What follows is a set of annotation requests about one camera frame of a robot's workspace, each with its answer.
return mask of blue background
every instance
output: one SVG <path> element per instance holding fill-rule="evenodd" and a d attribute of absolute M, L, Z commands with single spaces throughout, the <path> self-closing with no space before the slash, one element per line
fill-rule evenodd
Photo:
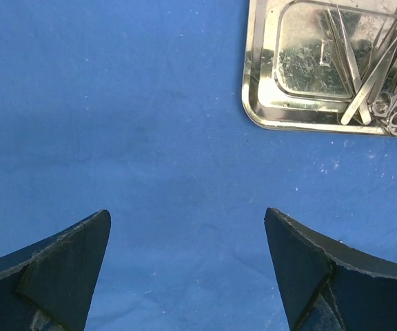
<path fill-rule="evenodd" d="M 288 330 L 267 207 L 397 262 L 397 139 L 260 129 L 247 1 L 0 1 L 0 256 L 106 208 L 88 331 Z"/>

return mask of black object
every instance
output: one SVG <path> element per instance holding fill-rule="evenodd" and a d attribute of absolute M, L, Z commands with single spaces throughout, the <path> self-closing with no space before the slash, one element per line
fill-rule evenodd
<path fill-rule="evenodd" d="M 265 227 L 291 331 L 397 330 L 397 263 L 323 236 L 278 210 Z"/>
<path fill-rule="evenodd" d="M 110 235 L 102 210 L 0 258 L 0 331 L 83 331 Z"/>

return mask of silver tray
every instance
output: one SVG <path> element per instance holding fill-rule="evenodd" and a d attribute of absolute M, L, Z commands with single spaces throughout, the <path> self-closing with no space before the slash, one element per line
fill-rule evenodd
<path fill-rule="evenodd" d="M 397 1 L 251 0 L 242 99 L 249 118 L 277 130 L 390 135 L 377 121 L 364 126 L 338 118 L 352 100 L 330 59 L 316 15 L 330 4 L 345 13 L 358 60 L 378 31 L 397 16 Z"/>

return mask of blue cloth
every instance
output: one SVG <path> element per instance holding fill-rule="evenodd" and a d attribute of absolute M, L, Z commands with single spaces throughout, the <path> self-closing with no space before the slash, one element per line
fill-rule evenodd
<path fill-rule="evenodd" d="M 397 262 L 397 139 L 241 104 L 247 1 L 0 1 L 0 256 L 106 208 L 87 331 L 288 330 L 263 217 Z"/>

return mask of metal tray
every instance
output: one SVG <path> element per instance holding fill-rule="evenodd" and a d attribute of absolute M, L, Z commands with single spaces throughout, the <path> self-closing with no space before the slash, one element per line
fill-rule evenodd
<path fill-rule="evenodd" d="M 390 135 L 377 121 L 338 118 L 352 100 L 330 59 L 317 15 L 330 4 L 344 13 L 356 58 L 371 51 L 378 31 L 397 16 L 397 1 L 251 0 L 242 99 L 249 118 L 277 130 Z"/>

